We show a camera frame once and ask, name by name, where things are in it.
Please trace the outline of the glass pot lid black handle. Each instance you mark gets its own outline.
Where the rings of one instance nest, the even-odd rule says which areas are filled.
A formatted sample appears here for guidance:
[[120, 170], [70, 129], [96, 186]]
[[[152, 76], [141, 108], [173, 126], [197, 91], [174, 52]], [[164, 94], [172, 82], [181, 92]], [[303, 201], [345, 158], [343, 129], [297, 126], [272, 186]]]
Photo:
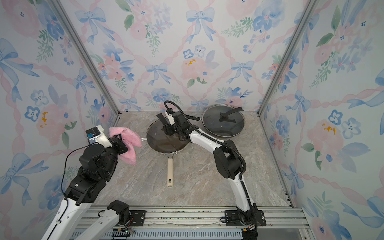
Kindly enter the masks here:
[[180, 140], [177, 135], [166, 135], [163, 129], [164, 121], [162, 121], [162, 119], [165, 119], [164, 115], [159, 113], [156, 116], [158, 119], [147, 130], [148, 145], [161, 154], [174, 154], [183, 150], [189, 142]]

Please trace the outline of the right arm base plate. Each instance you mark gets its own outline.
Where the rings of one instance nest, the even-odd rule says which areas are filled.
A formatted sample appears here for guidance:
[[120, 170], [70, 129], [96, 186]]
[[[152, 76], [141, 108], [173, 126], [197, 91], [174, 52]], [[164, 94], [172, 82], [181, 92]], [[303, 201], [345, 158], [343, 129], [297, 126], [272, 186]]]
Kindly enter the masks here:
[[267, 225], [266, 217], [263, 211], [246, 211], [240, 210], [226, 210], [225, 216], [220, 218], [220, 221], [226, 224], [227, 227], [245, 227], [250, 228], [252, 226], [265, 227]]

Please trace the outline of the pink cloth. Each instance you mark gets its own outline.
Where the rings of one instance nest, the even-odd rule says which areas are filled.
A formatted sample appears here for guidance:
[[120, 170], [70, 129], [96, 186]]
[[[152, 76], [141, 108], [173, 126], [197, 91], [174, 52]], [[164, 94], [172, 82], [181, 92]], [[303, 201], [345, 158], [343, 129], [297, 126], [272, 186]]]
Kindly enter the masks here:
[[124, 161], [126, 164], [130, 164], [133, 166], [136, 165], [137, 156], [134, 147], [142, 147], [142, 140], [140, 136], [129, 128], [124, 127], [109, 128], [109, 133], [110, 137], [122, 135], [122, 141], [128, 149], [126, 153], [119, 156], [119, 159]]

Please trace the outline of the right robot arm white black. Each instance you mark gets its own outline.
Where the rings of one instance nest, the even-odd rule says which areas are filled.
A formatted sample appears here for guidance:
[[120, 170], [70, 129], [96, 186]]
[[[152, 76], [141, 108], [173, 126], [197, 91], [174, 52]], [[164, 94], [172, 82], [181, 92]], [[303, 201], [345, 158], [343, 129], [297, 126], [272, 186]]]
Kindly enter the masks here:
[[167, 117], [160, 113], [156, 117], [163, 124], [166, 135], [178, 135], [180, 139], [188, 140], [212, 153], [217, 171], [230, 183], [241, 221], [245, 226], [256, 225], [258, 223], [257, 206], [250, 197], [243, 178], [247, 166], [234, 142], [223, 142], [208, 135], [202, 129], [192, 125], [182, 112], [169, 114]]

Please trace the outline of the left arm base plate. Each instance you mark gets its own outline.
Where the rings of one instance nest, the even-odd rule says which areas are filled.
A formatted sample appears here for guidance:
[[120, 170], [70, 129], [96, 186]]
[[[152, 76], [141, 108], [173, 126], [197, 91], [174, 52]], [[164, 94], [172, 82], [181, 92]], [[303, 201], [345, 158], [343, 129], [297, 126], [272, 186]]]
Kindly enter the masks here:
[[146, 211], [144, 210], [122, 210], [114, 211], [112, 209], [105, 210], [100, 213], [99, 217], [103, 221], [113, 221], [116, 226], [122, 227], [142, 227], [144, 225]]

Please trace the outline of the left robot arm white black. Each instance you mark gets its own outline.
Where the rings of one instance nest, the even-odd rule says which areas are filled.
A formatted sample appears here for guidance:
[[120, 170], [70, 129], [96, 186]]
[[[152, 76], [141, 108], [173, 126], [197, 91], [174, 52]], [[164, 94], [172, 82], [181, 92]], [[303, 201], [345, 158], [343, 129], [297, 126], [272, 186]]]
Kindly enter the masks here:
[[43, 240], [68, 240], [101, 190], [111, 180], [119, 155], [126, 153], [128, 148], [121, 134], [113, 136], [109, 142], [110, 147], [96, 142], [85, 148], [79, 158], [82, 166], [64, 192], [61, 206], [43, 235]]

